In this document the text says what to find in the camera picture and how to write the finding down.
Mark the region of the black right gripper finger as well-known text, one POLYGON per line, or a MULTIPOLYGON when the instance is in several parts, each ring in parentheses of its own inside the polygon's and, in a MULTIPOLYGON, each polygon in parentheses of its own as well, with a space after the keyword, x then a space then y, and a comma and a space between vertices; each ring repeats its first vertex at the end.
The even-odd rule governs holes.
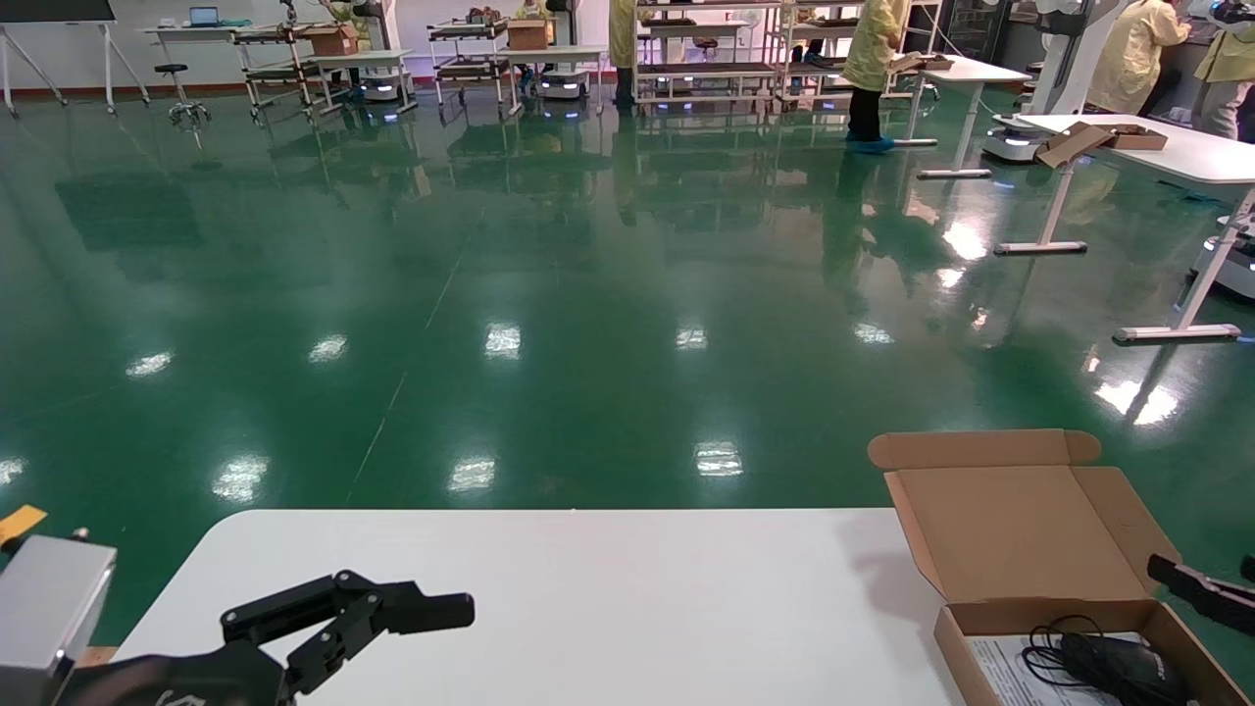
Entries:
POLYGON ((1215 581, 1199 571, 1160 554, 1151 554, 1147 574, 1199 614, 1229 630, 1254 637, 1254 557, 1242 557, 1242 583, 1215 581))

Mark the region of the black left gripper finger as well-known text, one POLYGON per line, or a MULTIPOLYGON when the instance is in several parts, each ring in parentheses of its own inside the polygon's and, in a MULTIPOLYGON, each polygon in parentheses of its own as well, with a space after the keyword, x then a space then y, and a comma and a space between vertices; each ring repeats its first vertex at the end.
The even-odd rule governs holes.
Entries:
POLYGON ((415 581, 375 582, 338 572, 301 582, 223 612, 225 643, 261 647, 301 630, 315 630, 287 653, 282 696, 312 693, 380 635, 466 630, 474 624, 468 593, 424 594, 415 581))

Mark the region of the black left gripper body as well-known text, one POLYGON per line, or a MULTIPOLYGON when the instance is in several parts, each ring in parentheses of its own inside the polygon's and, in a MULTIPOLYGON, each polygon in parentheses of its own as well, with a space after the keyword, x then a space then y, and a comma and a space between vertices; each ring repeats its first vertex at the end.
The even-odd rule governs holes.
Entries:
POLYGON ((59 705, 291 705, 286 671, 237 640, 187 656, 143 655, 77 670, 59 705))

